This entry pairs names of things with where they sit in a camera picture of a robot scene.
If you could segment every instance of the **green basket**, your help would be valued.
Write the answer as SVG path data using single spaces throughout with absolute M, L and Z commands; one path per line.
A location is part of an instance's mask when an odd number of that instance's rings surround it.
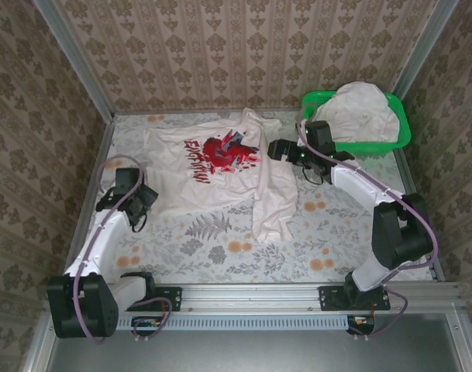
M 309 92 L 302 101 L 302 105 L 314 102 L 318 106 L 323 105 L 336 91 L 311 91 Z M 399 101 L 399 98 L 392 95 L 391 93 L 385 93 L 385 97 L 388 99 L 389 107 L 399 119 L 399 135 L 396 143 L 378 143 L 378 142 L 346 142 L 336 143 L 337 151 L 347 151 L 348 153 L 388 153 L 393 149 L 406 146 L 412 139 L 412 132 L 409 130 L 408 120 L 406 119 L 405 110 L 403 104 Z M 308 107 L 305 110 L 305 119 L 310 119 L 310 116 L 314 112 L 313 106 Z

